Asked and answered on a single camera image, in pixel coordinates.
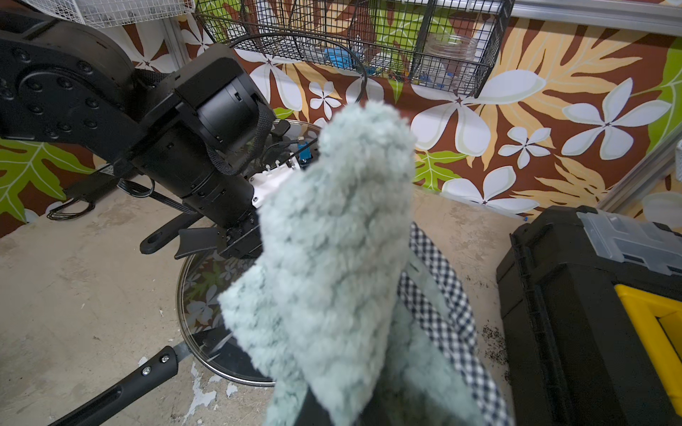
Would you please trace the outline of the light green fluffy cloth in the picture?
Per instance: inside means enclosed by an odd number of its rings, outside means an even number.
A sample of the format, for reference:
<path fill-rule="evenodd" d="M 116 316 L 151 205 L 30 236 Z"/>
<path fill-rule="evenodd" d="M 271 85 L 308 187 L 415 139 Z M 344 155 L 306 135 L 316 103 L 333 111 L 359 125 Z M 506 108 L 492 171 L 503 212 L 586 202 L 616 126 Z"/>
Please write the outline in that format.
<path fill-rule="evenodd" d="M 511 425 L 456 271 L 412 218 L 416 140 L 380 101 L 259 209 L 263 251 L 218 302 L 275 382 L 268 425 Z"/>

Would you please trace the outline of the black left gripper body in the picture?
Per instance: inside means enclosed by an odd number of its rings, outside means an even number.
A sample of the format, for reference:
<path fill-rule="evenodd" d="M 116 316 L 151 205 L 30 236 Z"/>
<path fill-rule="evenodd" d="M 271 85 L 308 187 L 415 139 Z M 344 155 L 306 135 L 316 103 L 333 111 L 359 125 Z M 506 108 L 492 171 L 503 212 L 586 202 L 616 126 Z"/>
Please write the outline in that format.
<path fill-rule="evenodd" d="M 222 258 L 257 259 L 262 253 L 260 223 L 257 211 L 229 228 L 218 226 L 179 231 L 179 248 L 174 258 L 201 252 L 214 252 Z"/>

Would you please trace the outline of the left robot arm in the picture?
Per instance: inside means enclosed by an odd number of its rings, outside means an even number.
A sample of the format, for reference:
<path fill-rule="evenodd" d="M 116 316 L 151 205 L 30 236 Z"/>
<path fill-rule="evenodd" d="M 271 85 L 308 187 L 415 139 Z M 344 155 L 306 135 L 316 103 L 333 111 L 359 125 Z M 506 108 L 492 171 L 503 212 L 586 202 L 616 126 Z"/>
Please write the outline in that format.
<path fill-rule="evenodd" d="M 185 213 L 142 241 L 143 253 L 179 239 L 178 257 L 258 257 L 246 175 L 274 122 L 226 45 L 160 76 L 134 67 L 93 28 L 18 7 L 1 12 L 2 137 L 85 147 L 179 197 Z"/>

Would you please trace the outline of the glass lid with steel rim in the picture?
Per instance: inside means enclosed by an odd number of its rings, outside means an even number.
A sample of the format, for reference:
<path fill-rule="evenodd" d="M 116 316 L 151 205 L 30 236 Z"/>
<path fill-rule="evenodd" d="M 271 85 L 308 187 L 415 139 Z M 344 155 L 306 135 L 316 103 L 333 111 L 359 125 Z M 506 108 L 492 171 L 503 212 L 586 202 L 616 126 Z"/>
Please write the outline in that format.
<path fill-rule="evenodd" d="M 252 258 L 223 258 L 205 251 L 188 257 L 179 274 L 177 313 L 180 333 L 193 356 L 209 371 L 251 387 L 275 381 L 252 365 L 225 325 L 218 297 L 255 263 Z"/>

